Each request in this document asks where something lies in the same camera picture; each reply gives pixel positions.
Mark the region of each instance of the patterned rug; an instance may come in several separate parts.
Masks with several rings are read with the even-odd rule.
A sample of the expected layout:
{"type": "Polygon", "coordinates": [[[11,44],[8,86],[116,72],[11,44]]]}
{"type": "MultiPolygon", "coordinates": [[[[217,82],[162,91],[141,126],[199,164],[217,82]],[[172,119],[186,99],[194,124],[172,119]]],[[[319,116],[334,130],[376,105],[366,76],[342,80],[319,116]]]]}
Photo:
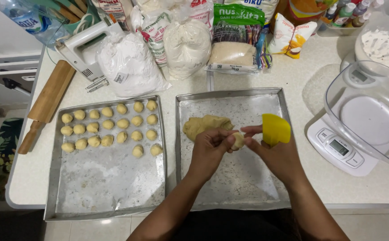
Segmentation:
{"type": "Polygon", "coordinates": [[[23,118],[6,119],[0,128],[0,201],[5,201],[5,184],[10,175],[23,118]]]}

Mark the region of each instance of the person's right hand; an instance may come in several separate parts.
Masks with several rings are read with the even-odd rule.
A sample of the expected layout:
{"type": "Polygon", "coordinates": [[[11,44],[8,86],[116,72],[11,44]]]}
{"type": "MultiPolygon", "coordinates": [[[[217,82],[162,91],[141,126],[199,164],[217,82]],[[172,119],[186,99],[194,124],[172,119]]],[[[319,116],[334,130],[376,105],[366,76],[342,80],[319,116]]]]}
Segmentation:
{"type": "Polygon", "coordinates": [[[262,126],[242,127],[241,131],[245,132],[245,145],[261,157],[270,171],[290,188],[297,188],[300,184],[308,182],[300,163],[299,154],[295,145],[294,136],[288,143],[279,142],[274,147],[270,147],[264,141],[258,143],[252,139],[255,134],[262,133],[262,126]]]}

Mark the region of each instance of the aluminum baking tray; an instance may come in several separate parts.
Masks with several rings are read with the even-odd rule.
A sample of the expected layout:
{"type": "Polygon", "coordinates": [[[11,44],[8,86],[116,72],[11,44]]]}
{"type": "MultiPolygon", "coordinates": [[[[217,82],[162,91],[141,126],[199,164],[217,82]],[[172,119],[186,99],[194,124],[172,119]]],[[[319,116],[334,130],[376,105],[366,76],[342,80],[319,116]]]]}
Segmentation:
{"type": "Polygon", "coordinates": [[[164,200],[167,177],[166,146],[159,96],[65,108],[59,110],[57,115],[44,220],[97,220],[127,216],[151,211],[164,200]],[[155,100],[158,104],[158,108],[152,112],[146,108],[149,100],[155,100]],[[135,101],[144,104],[141,113],[133,110],[135,101]],[[122,115],[116,111],[119,103],[126,105],[126,114],[122,115]],[[101,112],[104,107],[113,109],[114,115],[111,118],[102,114],[97,120],[89,118],[89,111],[97,109],[101,112]],[[75,150],[71,153],[62,151],[62,143],[75,143],[80,138],[94,135],[88,131],[82,135],[63,136],[61,134],[60,129],[65,125],[61,121],[62,115],[65,113],[74,115],[73,112],[80,109],[85,111],[85,119],[74,118],[69,125],[74,127],[76,124],[84,123],[87,126],[91,122],[98,122],[100,126],[97,135],[101,138],[107,134],[114,136],[114,142],[110,147],[100,145],[94,148],[88,145],[86,149],[80,151],[75,150]],[[150,114],[157,115],[156,125],[147,124],[146,118],[150,114]],[[131,123],[126,129],[127,140],[121,144],[117,143],[117,134],[123,131],[117,127],[117,121],[121,118],[130,121],[136,115],[141,115],[144,122],[138,127],[131,123]],[[112,119],[115,123],[111,130],[101,125],[106,119],[112,119]],[[157,131],[156,140],[150,141],[145,137],[149,129],[157,131]],[[131,139],[131,133],[135,130],[143,133],[141,141],[131,139]],[[144,148],[144,155],[141,158],[132,155],[132,149],[137,144],[141,144],[144,148]],[[152,156],[150,147],[153,144],[161,145],[163,154],[152,156]]]}
{"type": "MultiPolygon", "coordinates": [[[[272,113],[291,121],[282,88],[223,90],[176,96],[176,179],[181,181],[191,163],[193,142],[182,132],[190,117],[212,114],[228,117],[234,130],[259,125],[263,113],[272,113]]],[[[257,141],[262,136],[255,135],[257,141]]],[[[214,208],[271,210],[289,208],[288,192],[264,162],[247,147],[223,160],[200,190],[192,211],[214,208]]]]}

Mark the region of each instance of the dough ball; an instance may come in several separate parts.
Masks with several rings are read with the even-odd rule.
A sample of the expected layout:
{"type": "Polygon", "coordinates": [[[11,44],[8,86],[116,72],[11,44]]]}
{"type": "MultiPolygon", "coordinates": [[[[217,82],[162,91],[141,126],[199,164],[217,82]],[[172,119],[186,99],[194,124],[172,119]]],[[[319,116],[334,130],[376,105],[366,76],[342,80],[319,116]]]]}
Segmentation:
{"type": "Polygon", "coordinates": [[[70,127],[70,126],[64,126],[61,128],[61,133],[63,135],[71,135],[72,132],[73,132],[73,130],[72,130],[72,127],[70,127]]]}
{"type": "Polygon", "coordinates": [[[84,110],[78,110],[78,111],[74,112],[74,117],[77,120],[82,120],[86,117],[86,113],[84,112],[84,110]]]}
{"type": "Polygon", "coordinates": [[[65,124],[68,124],[72,121],[72,115],[70,114],[63,114],[62,115],[62,122],[65,124]]]}
{"type": "Polygon", "coordinates": [[[92,123],[87,125],[86,129],[90,133],[96,133],[96,132],[98,132],[99,124],[97,122],[92,122],[92,123]]]}
{"type": "Polygon", "coordinates": [[[112,109],[110,107],[103,108],[101,112],[106,117],[112,117],[112,109]]]}
{"type": "Polygon", "coordinates": [[[146,136],[149,140],[153,141],[157,138],[157,132],[153,129],[147,130],[146,136]]]}
{"type": "Polygon", "coordinates": [[[117,121],[117,126],[126,129],[129,126],[129,121],[127,119],[120,119],[117,121]]]}
{"type": "Polygon", "coordinates": [[[239,132],[233,133],[232,135],[236,138],[236,141],[232,146],[232,150],[237,151],[245,145],[245,137],[239,132]]]}
{"type": "Polygon", "coordinates": [[[83,134],[86,131],[84,124],[78,124],[74,126],[74,133],[77,135],[83,134]]]}
{"type": "Polygon", "coordinates": [[[222,127],[226,130],[232,130],[234,125],[227,117],[219,117],[215,115],[207,114],[202,118],[199,117],[190,117],[188,121],[184,123],[182,132],[187,135],[187,137],[194,141],[197,134],[204,132],[207,129],[222,127]]]}
{"type": "Polygon", "coordinates": [[[94,135],[87,139],[87,143],[93,147],[98,147],[98,145],[101,144],[101,138],[99,138],[97,135],[94,135]]]}
{"type": "Polygon", "coordinates": [[[142,145],[136,145],[133,148],[132,155],[134,157],[141,157],[144,154],[144,148],[142,148],[142,145]]]}
{"type": "Polygon", "coordinates": [[[92,119],[99,119],[101,115],[99,114],[98,110],[92,110],[91,112],[89,112],[89,117],[92,119]]]}
{"type": "Polygon", "coordinates": [[[127,139],[127,133],[122,131],[117,134],[117,143],[123,143],[127,139]]]}
{"type": "Polygon", "coordinates": [[[127,107],[123,104],[118,104],[117,112],[119,112],[120,114],[125,114],[127,112],[127,107]]]}
{"type": "Polygon", "coordinates": [[[112,145],[113,141],[114,141],[113,135],[106,135],[106,136],[104,136],[104,138],[102,138],[101,145],[102,146],[110,146],[110,145],[112,145]]]}
{"type": "Polygon", "coordinates": [[[73,152],[73,151],[75,150],[74,144],[68,143],[68,142],[62,144],[61,147],[62,147],[62,150],[66,151],[66,152],[68,152],[68,153],[73,152]]]}
{"type": "Polygon", "coordinates": [[[140,139],[142,139],[142,133],[140,131],[136,130],[136,131],[132,132],[131,138],[134,141],[139,141],[140,139]]]}
{"type": "Polygon", "coordinates": [[[149,125],[155,125],[157,124],[157,116],[155,114],[151,114],[147,117],[147,123],[149,125]]]}
{"type": "Polygon", "coordinates": [[[105,129],[111,129],[114,127],[114,122],[112,120],[104,120],[102,122],[102,126],[105,128],[105,129]]]}
{"type": "Polygon", "coordinates": [[[150,111],[154,111],[156,108],[157,108],[157,102],[153,100],[149,100],[147,102],[147,109],[149,109],[150,111]]]}
{"type": "Polygon", "coordinates": [[[133,109],[136,111],[136,112],[141,112],[143,109],[144,109],[144,105],[141,103],[141,102],[135,102],[135,104],[133,105],[133,109]]]}
{"type": "Polygon", "coordinates": [[[81,138],[75,142],[75,148],[77,150],[83,150],[86,147],[87,147],[87,139],[86,138],[81,138]]]}
{"type": "Polygon", "coordinates": [[[153,155],[153,156],[157,156],[157,155],[160,155],[161,153],[163,153],[163,149],[162,149],[161,146],[159,146],[159,145],[156,144],[156,145],[153,145],[153,146],[151,147],[150,153],[151,153],[151,155],[153,155]]]}
{"type": "Polygon", "coordinates": [[[136,127],[138,127],[140,124],[142,124],[144,120],[142,119],[142,117],[140,116],[135,116],[134,118],[132,118],[131,122],[132,124],[134,124],[136,127]]]}

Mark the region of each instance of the flour in bowl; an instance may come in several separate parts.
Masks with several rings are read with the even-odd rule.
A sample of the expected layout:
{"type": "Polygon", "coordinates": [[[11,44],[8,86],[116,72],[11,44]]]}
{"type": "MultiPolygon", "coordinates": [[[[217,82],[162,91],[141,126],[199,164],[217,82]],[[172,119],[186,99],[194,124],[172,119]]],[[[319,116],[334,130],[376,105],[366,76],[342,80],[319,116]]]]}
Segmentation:
{"type": "Polygon", "coordinates": [[[364,52],[371,60],[389,67],[389,32],[369,31],[361,36],[364,52]]]}

